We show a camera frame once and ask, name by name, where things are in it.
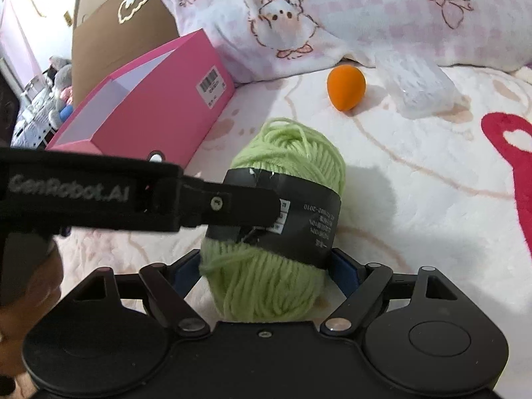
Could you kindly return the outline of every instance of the white sticker label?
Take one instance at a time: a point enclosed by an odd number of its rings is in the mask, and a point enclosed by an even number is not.
[[[286,218],[288,217],[288,209],[290,208],[290,201],[285,199],[281,200],[281,214],[273,224],[273,226],[267,228],[268,231],[275,234],[281,234],[285,227]]]
[[[220,99],[226,88],[227,84],[216,66],[212,66],[202,81],[196,85],[199,95],[209,109],[212,109],[216,105],[216,102]]]

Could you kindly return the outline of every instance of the screw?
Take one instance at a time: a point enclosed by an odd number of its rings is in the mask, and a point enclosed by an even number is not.
[[[345,318],[331,318],[325,322],[325,327],[331,332],[345,332],[351,328],[351,321]]]
[[[185,318],[179,322],[179,328],[183,332],[195,333],[202,330],[205,327],[205,321],[200,318]]]
[[[213,211],[220,211],[223,207],[222,198],[215,196],[211,199],[211,208]]]

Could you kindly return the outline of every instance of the clear plastic package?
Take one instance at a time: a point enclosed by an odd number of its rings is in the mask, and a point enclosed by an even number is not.
[[[445,113],[461,101],[462,95],[453,81],[426,58],[385,52],[375,55],[375,66],[403,117],[415,119]]]

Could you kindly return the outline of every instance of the orange egg-shaped object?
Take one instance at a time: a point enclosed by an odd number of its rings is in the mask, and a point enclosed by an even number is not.
[[[335,67],[327,78],[331,103],[341,112],[347,112],[360,103],[365,94],[365,86],[362,72],[350,64]]]

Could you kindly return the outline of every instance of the white wall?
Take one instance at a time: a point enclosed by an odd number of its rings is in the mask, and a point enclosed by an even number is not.
[[[12,0],[15,12],[42,70],[49,67],[52,55],[70,58],[72,28],[64,13],[74,13],[75,0],[33,0],[43,17],[39,16],[31,0]]]

